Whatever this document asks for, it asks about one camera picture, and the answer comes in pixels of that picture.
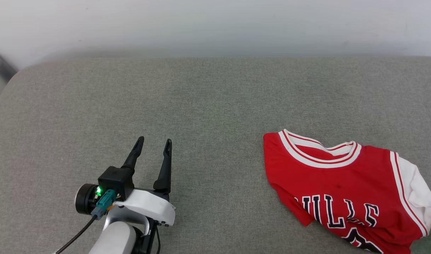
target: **white stripe trim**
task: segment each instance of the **white stripe trim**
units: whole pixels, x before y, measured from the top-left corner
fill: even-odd
[[[297,151],[299,151],[299,153],[303,154],[304,156],[301,156],[299,153],[297,153],[294,148],[291,146],[291,144],[288,142],[288,140],[286,139],[286,134],[285,132],[287,132],[286,130],[279,132],[280,138],[281,138],[281,142],[283,143],[283,145],[285,146],[286,150],[288,151],[288,153],[295,158],[296,160],[300,161],[303,164],[306,164],[308,166],[311,167],[315,167],[315,168],[322,168],[322,169],[332,169],[332,168],[339,168],[339,167],[344,167],[347,166],[349,164],[351,164],[352,162],[354,162],[356,160],[356,158],[359,156],[360,151],[361,151],[361,145],[353,142],[352,146],[350,147],[351,152],[340,159],[334,159],[331,161],[327,161],[327,160],[323,160],[323,159],[317,159],[314,157],[311,157],[303,152],[301,152],[301,150],[299,150],[295,145],[293,146],[294,148],[296,148]],[[337,162],[337,161],[341,161],[344,160],[346,158],[349,158],[343,162],[339,162],[339,163],[332,163],[332,162]]]
[[[399,192],[399,198],[401,200],[401,204],[404,207],[407,214],[410,216],[410,218],[412,218],[414,223],[416,223],[418,225],[418,227],[420,228],[420,230],[422,232],[422,236],[426,236],[425,227],[422,224],[420,224],[418,219],[414,216],[413,212],[410,210],[411,208],[407,205],[408,200],[406,200],[406,198],[404,196],[404,193],[402,190],[402,185],[401,185],[401,179],[399,177],[399,172],[398,172],[397,164],[396,164],[396,157],[398,155],[397,154],[394,155],[394,154],[395,154],[394,152],[390,151],[390,161],[391,161],[391,165],[393,166],[394,180],[396,181],[397,191]]]
[[[337,145],[337,146],[333,146],[333,147],[327,147],[327,148],[325,148],[325,146],[322,146],[322,143],[320,143],[318,140],[312,139],[312,138],[310,138],[310,137],[304,137],[304,136],[302,136],[302,135],[298,135],[298,134],[292,133],[292,132],[288,131],[287,129],[284,129],[284,132],[285,132],[285,133],[287,133],[288,135],[294,135],[295,137],[300,138],[300,140],[298,140],[298,141],[301,141],[301,142],[303,142],[303,143],[310,142],[310,143],[312,143],[314,146],[317,146],[317,148],[320,148],[321,150],[334,150],[334,149],[338,148],[338,146],[342,146],[342,145],[346,145],[346,144],[348,144],[348,142],[345,142],[345,143],[341,143],[341,144],[339,144],[339,145]]]

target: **red jersey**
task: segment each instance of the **red jersey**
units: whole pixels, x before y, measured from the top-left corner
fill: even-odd
[[[429,234],[431,192],[418,168],[355,141],[325,148],[287,130],[264,135],[265,171],[280,200],[307,226],[317,220],[361,249],[409,254]]]

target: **white sleeve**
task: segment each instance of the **white sleeve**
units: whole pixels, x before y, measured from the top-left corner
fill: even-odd
[[[423,224],[421,225],[425,228],[422,230],[423,236],[426,235],[425,232],[428,235],[431,228],[431,191],[416,165],[399,157],[397,153],[394,159],[397,159],[396,168],[403,187],[403,201],[408,204],[406,210],[410,217],[417,218],[415,220],[417,224]]]

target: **jersey collar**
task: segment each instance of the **jersey collar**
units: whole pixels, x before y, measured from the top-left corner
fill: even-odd
[[[296,160],[300,161],[303,164],[306,164],[310,167],[315,167],[315,168],[330,169],[330,168],[347,166],[356,160],[356,158],[358,157],[361,151],[361,145],[359,145],[355,141],[342,143],[330,148],[325,148],[324,146],[322,146],[322,143],[320,143],[315,139],[296,135],[286,129],[279,132],[279,135],[286,150],[293,158],[295,158]],[[337,158],[337,159],[332,159],[332,160],[319,159],[302,152],[298,148],[298,146],[307,146],[307,147],[316,148],[316,149],[325,151],[327,153],[330,153],[334,156],[340,156],[340,155],[345,155],[345,156],[342,156],[341,158]]]

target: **jersey number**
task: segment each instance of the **jersey number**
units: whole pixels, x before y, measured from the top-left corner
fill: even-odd
[[[383,254],[383,251],[379,247],[374,243],[367,241],[362,235],[360,235],[356,227],[351,228],[349,234],[343,238],[351,244],[357,243],[357,247],[360,249],[367,249],[375,253]]]

